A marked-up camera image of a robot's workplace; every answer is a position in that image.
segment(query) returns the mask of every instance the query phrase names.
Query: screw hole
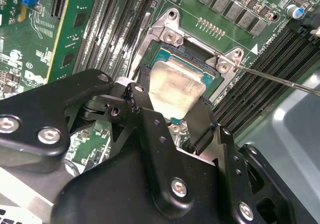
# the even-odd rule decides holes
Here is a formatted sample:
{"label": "screw hole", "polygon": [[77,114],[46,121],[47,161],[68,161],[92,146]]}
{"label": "screw hole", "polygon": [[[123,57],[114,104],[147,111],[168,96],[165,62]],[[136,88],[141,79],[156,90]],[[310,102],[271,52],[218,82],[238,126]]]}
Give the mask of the screw hole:
{"label": "screw hole", "polygon": [[167,139],[166,139],[165,137],[161,136],[161,137],[159,138],[159,141],[160,141],[162,144],[165,144],[165,142],[167,141]]}
{"label": "screw hole", "polygon": [[99,75],[98,78],[105,82],[109,81],[108,76],[104,74]]}
{"label": "screw hole", "polygon": [[135,87],[134,87],[136,90],[138,90],[139,92],[143,92],[143,91],[145,91],[142,87],[140,87],[139,85],[136,85]]}
{"label": "screw hole", "polygon": [[113,107],[109,110],[109,115],[116,117],[119,115],[120,110],[117,107]]}
{"label": "screw hole", "polygon": [[175,20],[177,18],[177,14],[173,11],[169,12],[169,19]]}
{"label": "screw hole", "polygon": [[235,172],[237,173],[238,176],[242,176],[242,172],[239,169],[236,169]]}

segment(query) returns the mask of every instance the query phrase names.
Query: black plastic mechanism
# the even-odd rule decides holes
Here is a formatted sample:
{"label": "black plastic mechanism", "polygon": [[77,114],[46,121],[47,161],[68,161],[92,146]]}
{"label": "black plastic mechanism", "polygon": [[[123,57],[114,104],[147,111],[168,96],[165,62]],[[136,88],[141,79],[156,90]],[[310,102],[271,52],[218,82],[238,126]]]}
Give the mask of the black plastic mechanism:
{"label": "black plastic mechanism", "polygon": [[0,165],[52,171],[70,134],[108,121],[111,158],[63,188],[52,224],[316,223],[254,147],[236,147],[209,106],[201,97],[185,118],[184,148],[203,161],[177,151],[142,85],[84,71],[0,102]]}

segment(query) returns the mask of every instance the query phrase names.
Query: dimm slot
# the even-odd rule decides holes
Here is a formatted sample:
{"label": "dimm slot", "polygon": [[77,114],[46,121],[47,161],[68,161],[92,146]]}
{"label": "dimm slot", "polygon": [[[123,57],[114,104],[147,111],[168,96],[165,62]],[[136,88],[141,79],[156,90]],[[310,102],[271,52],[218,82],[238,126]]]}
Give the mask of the dimm slot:
{"label": "dimm slot", "polygon": [[121,68],[123,67],[125,63],[125,55],[129,52],[133,51],[134,44],[136,42],[136,39],[138,37],[138,33],[140,31],[140,26],[142,25],[142,22],[144,20],[144,17],[148,11],[149,6],[151,6],[153,0],[144,0],[143,5],[139,6],[139,10],[137,11],[136,20],[133,20],[133,23],[136,23],[130,30],[130,32],[127,34],[124,42],[123,42],[123,48],[120,51],[120,54],[117,56],[115,60],[115,65],[117,66],[117,69],[114,71],[113,75],[118,76]]}
{"label": "dimm slot", "polygon": [[132,32],[135,31],[139,31],[140,25],[135,25],[135,23],[140,22],[139,18],[141,20],[143,20],[144,16],[145,16],[145,12],[147,11],[146,9],[150,6],[151,4],[151,0],[133,0],[131,7],[128,8],[127,10],[127,14],[125,16],[125,20],[126,18],[128,18],[128,20],[126,20],[126,22],[130,25],[128,26],[128,24],[123,25],[119,32],[118,35],[116,35],[116,39],[115,41],[113,41],[111,44],[116,45],[118,43],[119,38],[124,38],[123,40],[123,45],[121,46],[121,49],[119,51],[119,53],[117,54],[117,56],[113,56],[113,53],[110,52],[106,55],[106,58],[103,61],[103,67],[102,70],[105,71],[109,61],[112,59],[112,57],[114,57],[115,61],[113,64],[113,68],[110,72],[110,75],[114,78],[115,76],[118,76],[119,71],[122,67],[122,64],[119,62],[119,59],[121,56],[123,56],[125,49],[128,49],[128,37],[130,37],[132,35]]}
{"label": "dimm slot", "polygon": [[[281,68],[281,66],[283,64],[286,63],[286,61],[288,60],[288,58],[292,55],[292,53],[294,53],[295,51],[297,51],[300,47],[301,47],[301,41],[303,41],[303,43],[305,42],[301,37],[298,37],[297,39],[293,40],[293,43],[290,44],[290,42],[288,42],[288,44],[291,46],[291,48],[287,48],[285,50],[284,53],[281,53],[278,55],[278,53],[274,54],[274,58],[277,58],[279,61],[273,61],[270,62],[271,64],[268,65],[267,71],[270,75],[276,75],[276,72],[278,69]],[[264,78],[256,78],[256,81],[253,84],[250,84],[247,88],[246,91],[241,92],[240,94],[238,94],[236,100],[238,103],[240,103],[241,105],[245,105],[246,103],[250,103],[252,99],[254,99],[254,95],[261,90],[261,85],[263,85],[265,83],[265,79]],[[237,109],[239,108],[238,105],[233,105],[233,107],[231,109],[228,110],[229,112],[233,112],[233,111],[238,111]],[[230,121],[230,118],[232,118],[231,115],[228,115],[226,112],[224,114],[224,116],[220,117],[223,123],[228,123]]]}
{"label": "dimm slot", "polygon": [[122,36],[122,34],[125,31],[126,26],[128,25],[128,22],[130,21],[130,18],[132,20],[132,16],[134,15],[134,6],[137,4],[138,0],[128,0],[127,5],[125,6],[125,11],[123,12],[122,16],[121,16],[121,20],[122,23],[119,24],[116,27],[116,30],[114,32],[114,35],[112,36],[112,38],[109,41],[109,48],[106,49],[106,51],[103,53],[102,56],[102,61],[100,62],[101,67],[100,69],[104,72],[106,72],[109,62],[112,58],[113,55],[113,50],[115,49],[116,44],[118,43],[120,37]]}
{"label": "dimm slot", "polygon": [[82,69],[89,68],[88,65],[90,64],[90,58],[93,55],[93,49],[96,45],[97,37],[103,24],[104,13],[110,7],[111,2],[112,0],[102,0],[102,3],[98,9],[97,15],[93,17],[95,22],[93,24],[93,28],[87,40],[85,55],[81,61],[81,64],[83,65]]}
{"label": "dimm slot", "polygon": [[[315,52],[314,45],[294,32],[284,33],[257,59],[258,64],[253,67],[259,65],[260,71],[263,68],[266,73],[295,82],[319,59],[319,52]],[[292,53],[301,49],[299,55],[293,58]],[[231,97],[227,96],[216,108],[223,110],[228,106],[227,111],[220,111],[217,120],[228,126],[234,136],[244,131],[287,90],[281,84],[248,73],[243,77],[230,91],[233,93]]]}
{"label": "dimm slot", "polygon": [[[276,40],[273,45],[268,47],[254,62],[252,68],[255,70],[263,71],[265,67],[270,63],[273,59],[274,54],[270,53],[278,53],[286,43],[294,36],[294,34],[290,31],[285,31],[279,39]],[[249,84],[254,81],[256,76],[249,75],[248,73],[244,73],[242,78],[237,82],[235,87],[231,89],[228,95],[214,108],[216,118],[220,118],[228,108],[234,104],[234,96],[239,92],[243,92],[247,89]]]}
{"label": "dimm slot", "polygon": [[[303,53],[301,54],[301,58],[299,59],[305,59],[306,56],[312,51],[314,50],[314,48],[308,48],[308,46],[306,46],[306,48],[303,48]],[[288,75],[290,75],[290,73],[292,73],[292,70],[295,68],[300,68],[301,66],[301,61],[297,60],[295,62],[291,62],[291,67],[290,68],[282,68],[281,73],[276,73],[277,76],[279,76],[280,78],[283,79],[288,79]],[[266,99],[266,96],[269,96],[269,94],[273,91],[274,88],[276,88],[278,85],[278,83],[272,82],[272,81],[267,81],[267,80],[262,80],[261,83],[259,84],[259,86],[254,85],[254,88],[257,88],[259,91],[256,91],[256,93],[252,93],[252,97],[251,99],[254,100],[254,105],[255,106],[259,106],[261,104],[266,104],[266,100],[268,101],[268,99]],[[250,113],[250,108],[252,108],[252,104],[249,105],[245,105],[243,104],[243,107],[240,110],[240,115],[237,115],[235,119],[233,120],[228,120],[228,123],[231,124],[230,128],[235,128],[237,123],[239,123],[241,121],[241,119],[245,119],[245,116],[248,115],[248,113]]]}
{"label": "dimm slot", "polygon": [[107,31],[107,28],[111,22],[111,17],[113,16],[113,13],[117,7],[118,1],[119,0],[110,0],[106,12],[103,13],[102,22],[99,30],[96,32],[96,38],[94,39],[93,46],[91,48],[91,51],[87,54],[86,69],[92,69],[96,63],[95,60],[100,48],[99,42],[101,42],[102,36],[104,36]]}
{"label": "dimm slot", "polygon": [[93,51],[93,56],[89,62],[89,68],[101,69],[102,59],[101,56],[109,47],[110,39],[113,37],[119,22],[121,21],[121,16],[127,5],[128,0],[112,0],[111,9],[108,10],[108,15],[106,21],[102,25],[102,30],[100,31],[98,39],[101,43],[96,43],[95,49]]}
{"label": "dimm slot", "polygon": [[[292,72],[295,73],[294,76],[292,76],[292,81],[297,81],[305,71],[307,71],[309,68],[311,68],[316,61],[319,58],[317,58],[315,55],[307,62],[307,64],[300,69],[298,72]],[[269,99],[269,101],[264,105],[264,109],[267,109],[268,107],[272,106],[272,104],[287,90],[288,88],[286,86],[279,85],[278,90],[273,93],[273,97]],[[251,115],[249,119],[244,120],[243,122],[239,123],[236,127],[236,131],[234,132],[235,136],[240,135],[248,126],[250,126],[251,123],[253,123],[254,120],[256,120],[260,116],[260,113],[256,113],[255,115]]]}
{"label": "dimm slot", "polygon": [[83,65],[85,49],[86,49],[86,46],[88,45],[87,37],[89,37],[89,35],[92,33],[93,23],[94,23],[95,18],[97,17],[97,12],[98,12],[98,8],[100,6],[100,2],[101,2],[101,0],[94,0],[92,11],[91,11],[88,23],[87,23],[85,31],[84,31],[85,34],[83,35],[83,39],[82,39],[82,42],[81,42],[79,50],[78,50],[78,54],[77,54],[77,58],[75,61],[75,65],[74,65],[72,74],[78,73],[81,65]]}

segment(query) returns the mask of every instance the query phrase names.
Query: capacitor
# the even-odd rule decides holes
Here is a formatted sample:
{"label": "capacitor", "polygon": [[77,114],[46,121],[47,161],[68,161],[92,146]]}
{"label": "capacitor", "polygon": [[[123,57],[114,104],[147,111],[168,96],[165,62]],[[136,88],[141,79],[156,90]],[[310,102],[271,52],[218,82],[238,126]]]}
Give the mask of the capacitor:
{"label": "capacitor", "polygon": [[304,15],[305,11],[303,8],[299,8],[296,5],[289,5],[287,9],[285,10],[286,15],[289,17],[298,20],[301,19],[301,17]]}

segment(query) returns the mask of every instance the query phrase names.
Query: metal screw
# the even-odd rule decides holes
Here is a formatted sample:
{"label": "metal screw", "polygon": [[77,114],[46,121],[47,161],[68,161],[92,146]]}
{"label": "metal screw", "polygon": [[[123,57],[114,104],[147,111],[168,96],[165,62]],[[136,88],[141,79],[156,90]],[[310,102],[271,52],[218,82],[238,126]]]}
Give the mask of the metal screw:
{"label": "metal screw", "polygon": [[244,202],[240,202],[239,204],[240,212],[248,221],[252,221],[254,219],[253,212],[250,207]]}
{"label": "metal screw", "polygon": [[0,133],[12,133],[20,127],[19,121],[13,117],[0,118]]}
{"label": "metal screw", "polygon": [[221,63],[218,65],[218,71],[220,73],[226,73],[226,72],[228,72],[228,70],[229,70],[229,67],[225,63]]}
{"label": "metal screw", "polygon": [[224,131],[225,134],[231,135],[231,133],[230,133],[230,131],[228,129],[223,128],[223,131]]}
{"label": "metal screw", "polygon": [[163,39],[168,43],[168,44],[173,44],[176,41],[176,35],[172,31],[168,31],[163,35]]}
{"label": "metal screw", "polygon": [[168,42],[171,42],[173,38],[174,38],[174,36],[172,34],[169,34],[169,35],[166,36],[166,40]]}
{"label": "metal screw", "polygon": [[56,144],[60,140],[60,133],[51,127],[44,128],[39,131],[38,139],[43,144]]}
{"label": "metal screw", "polygon": [[178,179],[174,179],[171,182],[171,189],[174,192],[174,194],[176,194],[179,197],[185,197],[188,192],[185,184]]}
{"label": "metal screw", "polygon": [[145,91],[142,87],[140,87],[139,85],[136,85],[135,87],[134,87],[136,90],[138,90],[139,92],[143,92],[143,91]]}
{"label": "metal screw", "polygon": [[102,81],[108,82],[109,78],[107,75],[101,74],[98,76],[99,79],[101,79]]}
{"label": "metal screw", "polygon": [[250,151],[251,151],[253,154],[255,154],[255,155],[258,154],[258,152],[256,151],[256,149],[254,149],[253,147],[250,147],[249,149],[250,149]]}

